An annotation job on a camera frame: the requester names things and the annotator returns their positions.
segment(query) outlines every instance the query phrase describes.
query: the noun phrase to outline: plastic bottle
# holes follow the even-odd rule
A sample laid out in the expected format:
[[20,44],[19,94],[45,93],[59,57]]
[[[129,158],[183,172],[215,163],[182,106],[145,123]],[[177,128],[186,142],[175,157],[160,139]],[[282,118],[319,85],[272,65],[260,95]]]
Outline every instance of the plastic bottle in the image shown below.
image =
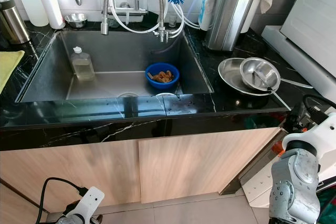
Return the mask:
[[46,26],[49,24],[47,14],[41,0],[21,0],[27,12],[30,22],[34,26]]
[[91,57],[86,52],[82,52],[80,47],[74,48],[74,53],[71,55],[71,63],[78,80],[90,81],[94,79],[95,72],[93,70]]
[[57,0],[41,0],[46,10],[49,24],[53,29],[62,29],[65,26],[64,19]]

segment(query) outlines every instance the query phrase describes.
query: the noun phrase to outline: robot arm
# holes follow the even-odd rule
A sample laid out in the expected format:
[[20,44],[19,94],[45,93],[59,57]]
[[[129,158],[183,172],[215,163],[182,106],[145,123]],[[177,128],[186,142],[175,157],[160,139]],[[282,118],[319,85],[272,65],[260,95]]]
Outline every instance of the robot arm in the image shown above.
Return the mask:
[[272,165],[269,223],[313,224],[320,203],[316,196],[319,160],[336,149],[336,113],[304,133],[287,135],[286,152]]

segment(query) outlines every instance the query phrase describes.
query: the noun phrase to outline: sink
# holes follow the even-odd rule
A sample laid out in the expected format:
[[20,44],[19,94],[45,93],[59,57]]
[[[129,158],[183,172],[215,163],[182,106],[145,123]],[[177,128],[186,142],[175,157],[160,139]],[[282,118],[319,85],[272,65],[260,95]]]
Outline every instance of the sink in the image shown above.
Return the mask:
[[[91,55],[95,79],[79,81],[69,56],[79,46]],[[168,90],[152,87],[145,69],[156,62],[175,65],[180,71],[177,85]],[[168,92],[210,93],[212,87],[184,36],[160,43],[153,34],[114,31],[59,31],[28,78],[18,102],[138,97]]]

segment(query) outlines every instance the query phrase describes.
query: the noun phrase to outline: appliance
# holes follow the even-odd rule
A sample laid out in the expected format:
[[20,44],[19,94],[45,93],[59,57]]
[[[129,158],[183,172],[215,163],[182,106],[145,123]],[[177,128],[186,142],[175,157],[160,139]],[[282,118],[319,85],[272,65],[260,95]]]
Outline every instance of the appliance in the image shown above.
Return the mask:
[[206,47],[232,51],[253,0],[216,0],[214,16],[206,34]]
[[324,97],[336,102],[336,3],[296,0],[282,26],[266,26],[265,40]]
[[0,0],[0,28],[11,44],[22,44],[30,40],[14,0]]

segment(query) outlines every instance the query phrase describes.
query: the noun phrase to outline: cabinet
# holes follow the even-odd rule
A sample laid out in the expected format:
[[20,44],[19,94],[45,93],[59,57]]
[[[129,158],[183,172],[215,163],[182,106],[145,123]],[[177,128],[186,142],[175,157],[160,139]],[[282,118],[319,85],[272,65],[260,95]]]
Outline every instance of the cabinet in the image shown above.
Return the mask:
[[[22,198],[8,187],[0,184],[0,223],[1,224],[27,224],[35,223],[38,208]],[[47,219],[42,212],[41,222]]]
[[220,192],[279,128],[139,141],[141,202]]
[[[87,188],[96,186],[105,193],[100,206],[137,202],[138,153],[137,140],[5,151],[0,153],[0,178],[37,204],[48,177],[64,178]],[[61,212],[80,198],[70,185],[51,180],[44,208]]]

